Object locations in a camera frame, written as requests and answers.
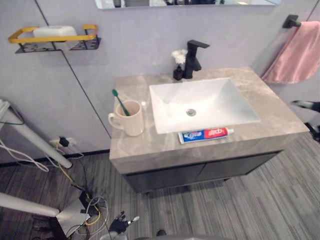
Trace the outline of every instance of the marble countertop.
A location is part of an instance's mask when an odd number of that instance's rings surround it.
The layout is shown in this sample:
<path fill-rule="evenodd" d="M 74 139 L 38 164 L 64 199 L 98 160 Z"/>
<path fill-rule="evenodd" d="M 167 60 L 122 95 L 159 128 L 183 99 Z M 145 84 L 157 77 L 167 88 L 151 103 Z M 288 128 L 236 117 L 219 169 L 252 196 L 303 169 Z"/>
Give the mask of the marble countertop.
<path fill-rule="evenodd" d="M 260 117 L 261 122 L 228 126 L 234 129 L 234 133 L 228 137 L 187 144 L 180 144 L 177 133 L 157 134 L 155 128 L 149 85 L 177 82 L 172 78 L 172 74 L 117 78 L 115 88 L 119 97 L 123 101 L 133 99 L 141 103 L 145 125 L 144 132 L 135 137 L 113 128 L 109 158 L 117 170 L 124 174 L 201 162 L 208 158 L 203 157 L 202 150 L 208 151 L 213 147 L 216 149 L 210 156 L 213 160 L 221 159 L 222 155 L 224 158 L 235 157 L 234 154 L 245 156 L 245 153 L 240 152 L 240 148 L 254 148 L 252 151 L 246 151 L 250 154 L 271 152 L 276 148 L 283 149 L 296 137 L 296 134 L 309 131 L 249 67 L 201 70 L 194 72 L 192 79 L 184 79 L 184 81 L 216 78 L 232 78 L 233 83 Z M 263 142 L 268 138 L 273 138 L 273 141 Z M 225 151 L 231 148 L 236 148 L 239 152 L 234 154 L 219 152 L 221 149 Z M 154 161 L 150 159 L 160 154 L 162 157 Z M 192 157 L 187 157 L 188 160 L 181 160 L 181 157 L 185 158 L 190 154 Z"/>

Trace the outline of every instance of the white sink basin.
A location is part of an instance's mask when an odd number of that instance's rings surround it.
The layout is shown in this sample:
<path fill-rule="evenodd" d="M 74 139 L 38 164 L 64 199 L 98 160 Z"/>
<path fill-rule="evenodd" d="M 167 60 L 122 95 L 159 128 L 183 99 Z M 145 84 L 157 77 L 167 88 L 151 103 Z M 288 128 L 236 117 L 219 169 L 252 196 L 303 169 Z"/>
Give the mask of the white sink basin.
<path fill-rule="evenodd" d="M 158 134 L 260 122 L 230 78 L 149 86 Z"/>

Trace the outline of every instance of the cabinet door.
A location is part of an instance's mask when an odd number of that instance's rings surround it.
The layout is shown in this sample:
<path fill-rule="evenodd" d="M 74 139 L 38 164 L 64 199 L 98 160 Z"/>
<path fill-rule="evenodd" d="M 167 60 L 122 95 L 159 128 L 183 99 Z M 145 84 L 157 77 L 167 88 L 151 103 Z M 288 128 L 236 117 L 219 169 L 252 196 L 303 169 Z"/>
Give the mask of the cabinet door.
<path fill-rule="evenodd" d="M 245 175 L 276 156 L 279 152 L 232 158 L 227 160 L 217 160 L 207 163 L 196 181 L 206 181 L 214 179 L 227 179 L 230 177 Z"/>
<path fill-rule="evenodd" d="M 181 186 L 196 181 L 204 164 L 181 166 L 126 175 L 127 181 L 140 192 Z"/>

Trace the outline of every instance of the cable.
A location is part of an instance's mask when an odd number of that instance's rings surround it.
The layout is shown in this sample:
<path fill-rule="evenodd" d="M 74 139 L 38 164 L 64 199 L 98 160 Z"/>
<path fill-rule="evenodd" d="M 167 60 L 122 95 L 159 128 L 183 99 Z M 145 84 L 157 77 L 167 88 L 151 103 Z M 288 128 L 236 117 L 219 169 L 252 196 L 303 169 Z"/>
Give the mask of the cable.
<path fill-rule="evenodd" d="M 74 154 L 79 154 L 80 156 L 77 157 L 68 157 L 68 159 L 82 159 L 85 155 L 81 152 L 75 153 L 75 151 L 73 151 L 70 147 L 67 147 L 71 152 L 73 152 Z"/>
<path fill-rule="evenodd" d="M 68 233 L 69 233 L 72 229 L 74 229 L 75 227 L 79 227 L 79 228 L 77 229 L 77 231 L 78 231 L 81 227 L 84 227 L 84 229 L 85 229 L 85 234 L 84 234 L 84 235 L 86 235 L 85 240 L 88 240 L 88 239 L 90 238 L 89 229 L 88 229 L 87 226 L 85 226 L 85 225 L 83 225 L 83 224 L 73 225 L 72 227 L 69 228 L 69 230 L 66 232 L 65 235 L 67 236 Z"/>
<path fill-rule="evenodd" d="M 56 165 L 56 164 L 51 160 L 51 158 L 50 158 L 45 152 L 44 152 L 44 155 L 45 155 L 45 157 L 49 160 L 49 162 L 53 165 L 53 167 L 59 168 L 59 166 Z"/>
<path fill-rule="evenodd" d="M 30 164 L 23 164 L 23 163 L 21 163 L 21 162 L 19 162 L 19 161 L 16 161 L 15 163 L 18 164 L 18 165 L 21 165 L 21 166 L 23 166 L 23 167 L 26 167 L 26 168 L 38 169 L 37 166 L 33 166 L 33 165 L 30 165 Z M 45 165 L 45 166 L 46 166 L 47 168 L 54 168 L 54 166 L 52 166 L 52 165 Z"/>
<path fill-rule="evenodd" d="M 105 216 L 105 219 L 103 220 L 102 225 L 101 225 L 96 231 L 94 231 L 93 233 L 91 233 L 91 236 L 90 236 L 89 240 L 92 239 L 95 235 L 101 233 L 101 232 L 104 230 L 104 226 L 107 225 L 107 224 L 108 224 L 108 221 L 109 221 L 109 210 L 108 210 L 107 201 L 106 201 L 103 197 L 101 197 L 101 196 L 100 196 L 100 199 L 102 199 L 102 200 L 104 201 L 104 203 L 105 203 L 106 216 Z"/>
<path fill-rule="evenodd" d="M 94 208 L 98 211 L 98 218 L 97 218 L 95 221 L 91 222 L 91 223 L 88 223 L 87 220 L 85 219 L 85 220 L 84 220 L 84 224 L 85 224 L 85 225 L 91 226 L 91 225 L 93 225 L 93 224 L 95 224 L 95 223 L 97 223 L 97 222 L 99 221 L 99 219 L 100 219 L 100 217 L 101 217 L 101 213 L 100 213 L 99 209 L 96 207 L 96 204 L 99 203 L 99 201 L 100 201 L 100 197 L 99 197 L 99 196 L 95 196 L 95 197 L 93 197 L 93 198 L 90 200 L 88 206 L 86 207 L 85 216 L 86 216 L 86 218 L 87 218 L 87 214 L 88 214 L 88 212 L 89 212 L 90 206 L 94 206 Z"/>
<path fill-rule="evenodd" d="M 105 221 L 104 222 L 104 225 L 105 225 L 105 228 L 107 229 L 108 233 L 109 233 L 109 237 L 110 237 L 110 240 L 112 240 L 112 237 L 111 237 L 111 233 L 109 231 L 109 227 L 107 226 L 107 223 Z"/>
<path fill-rule="evenodd" d="M 63 155 L 66 154 L 64 151 L 62 151 L 61 149 L 59 149 L 59 143 L 57 142 L 55 145 L 55 150 L 59 151 L 60 153 L 62 153 Z"/>
<path fill-rule="evenodd" d="M 83 175 L 84 175 L 84 184 L 85 184 L 85 189 L 88 190 L 88 181 L 87 181 L 87 174 L 86 174 L 86 169 L 85 169 L 85 166 L 83 165 L 82 161 L 79 160 L 81 166 L 82 166 L 82 169 L 83 169 Z"/>
<path fill-rule="evenodd" d="M 42 164 L 40 162 L 35 161 L 34 159 L 32 159 L 32 157 L 30 157 L 29 155 L 27 155 L 27 154 L 25 154 L 23 152 L 20 152 L 20 151 L 12 149 L 10 147 L 7 147 L 1 139 L 0 139 L 0 148 L 7 150 L 7 152 L 11 155 L 11 157 L 13 157 L 16 160 L 33 163 L 40 170 L 42 170 L 42 171 L 44 171 L 46 173 L 49 172 L 49 168 L 47 168 L 47 166 L 45 166 L 44 164 Z M 26 157 L 27 159 L 17 157 L 13 153 L 20 154 L 20 155 Z"/>
<path fill-rule="evenodd" d="M 63 172 L 63 174 L 69 179 L 69 181 L 74 184 L 76 187 L 78 187 L 79 189 L 83 189 L 83 187 L 80 187 L 73 179 L 72 177 L 70 177 L 68 175 L 68 173 L 64 170 L 64 168 L 60 165 L 60 163 L 58 163 L 59 168 L 61 169 L 61 171 Z"/>
<path fill-rule="evenodd" d="M 102 232 L 104 230 L 104 226 L 107 225 L 108 221 L 109 221 L 109 208 L 108 208 L 107 201 L 102 196 L 95 196 L 93 199 L 96 199 L 96 198 L 98 198 L 98 201 L 95 204 L 98 204 L 101 200 L 104 201 L 105 209 L 106 209 L 106 216 L 105 216 L 105 219 L 103 220 L 102 225 L 96 231 L 91 233 L 89 240 L 92 239 L 98 233 Z M 84 235 L 83 233 L 78 233 L 78 232 L 75 232 L 75 233 L 78 235 Z"/>
<path fill-rule="evenodd" d="M 22 117 L 22 115 L 20 114 L 20 112 L 18 112 L 13 106 L 10 106 L 9 108 L 11 108 L 15 115 L 20 119 L 21 123 L 15 123 L 15 122 L 6 122 L 6 121 L 0 121 L 0 124 L 8 124 L 8 125 L 24 125 L 25 124 L 25 120 Z"/>

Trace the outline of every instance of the white pipe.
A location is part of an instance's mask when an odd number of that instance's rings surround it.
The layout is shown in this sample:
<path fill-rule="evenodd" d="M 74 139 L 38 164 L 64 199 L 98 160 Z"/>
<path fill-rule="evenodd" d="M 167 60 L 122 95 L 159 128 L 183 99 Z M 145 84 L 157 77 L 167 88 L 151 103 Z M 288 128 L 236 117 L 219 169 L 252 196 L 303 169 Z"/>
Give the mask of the white pipe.
<path fill-rule="evenodd" d="M 7 110 L 3 116 L 4 122 L 9 123 L 19 123 L 21 120 L 11 111 Z M 46 141 L 44 141 L 41 137 L 39 137 L 34 131 L 32 131 L 26 124 L 23 125 L 11 125 L 14 129 L 16 129 L 21 135 L 23 135 L 26 139 L 28 139 L 31 143 L 36 145 L 39 149 L 44 151 L 47 155 L 52 157 L 58 163 L 60 163 L 65 168 L 69 169 L 72 166 L 72 163 L 59 154 L 52 146 L 50 146 Z"/>
<path fill-rule="evenodd" d="M 45 206 L 32 201 L 27 201 L 18 197 L 4 194 L 2 192 L 0 192 L 0 206 L 53 218 L 60 212 L 57 208 Z"/>

